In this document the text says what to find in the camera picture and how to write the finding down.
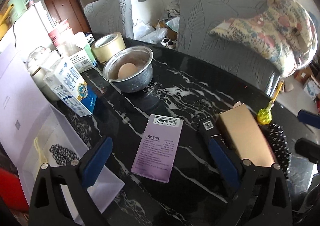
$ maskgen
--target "metal bowl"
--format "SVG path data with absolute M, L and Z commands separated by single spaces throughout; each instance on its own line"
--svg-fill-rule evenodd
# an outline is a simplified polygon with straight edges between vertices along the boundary
M 152 80 L 153 52 L 144 46 L 135 46 L 124 49 L 115 54 L 103 68 L 103 78 L 114 84 L 122 92 L 134 93 L 145 88 Z M 118 79 L 118 72 L 122 65 L 126 63 L 135 64 L 138 72 L 125 79 Z

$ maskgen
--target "barcode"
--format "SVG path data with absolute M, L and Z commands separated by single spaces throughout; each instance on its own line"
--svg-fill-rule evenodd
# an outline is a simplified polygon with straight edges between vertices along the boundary
M 174 121 L 174 120 L 158 119 L 158 121 L 160 121 L 160 122 L 165 122 L 165 123 L 173 123 L 173 124 L 177 124 L 177 122 L 176 122 L 176 121 Z
M 88 64 L 88 63 L 89 63 L 89 60 L 88 60 L 88 59 L 81 61 L 81 64 L 82 64 L 82 65 L 85 65 L 85 64 Z
M 172 118 L 172 117 L 156 115 L 155 119 L 153 120 L 153 124 L 178 127 L 180 125 L 180 120 L 181 119 L 179 119 L 179 118 Z
M 205 130 L 209 130 L 209 129 L 213 128 L 212 122 L 210 120 L 203 123 L 203 126 L 204 126 Z

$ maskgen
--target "clear tape roll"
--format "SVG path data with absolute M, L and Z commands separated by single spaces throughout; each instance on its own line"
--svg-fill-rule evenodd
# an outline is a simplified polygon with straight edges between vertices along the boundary
M 105 35 L 98 39 L 92 46 L 92 51 L 98 61 L 109 61 L 116 53 L 125 49 L 125 44 L 120 32 Z

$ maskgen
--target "slipper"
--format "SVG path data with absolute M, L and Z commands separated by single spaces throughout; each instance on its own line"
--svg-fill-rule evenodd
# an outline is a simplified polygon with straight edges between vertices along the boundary
M 171 41 L 171 39 L 169 39 L 169 38 L 164 38 L 164 39 L 161 40 L 160 43 L 161 43 L 161 45 L 163 45 L 163 46 L 165 47 L 165 46 L 168 44 L 169 41 Z
M 173 42 L 171 40 L 167 43 L 166 48 L 174 49 Z

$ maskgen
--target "lollipop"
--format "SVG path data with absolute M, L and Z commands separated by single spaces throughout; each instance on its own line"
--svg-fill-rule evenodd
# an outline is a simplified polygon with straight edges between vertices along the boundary
M 267 125 L 271 122 L 272 120 L 271 108 L 273 107 L 274 105 L 273 103 L 275 102 L 283 84 L 284 84 L 283 81 L 279 83 L 276 94 L 274 95 L 272 100 L 268 103 L 268 106 L 265 109 L 261 109 L 260 111 L 258 111 L 257 121 L 260 125 Z

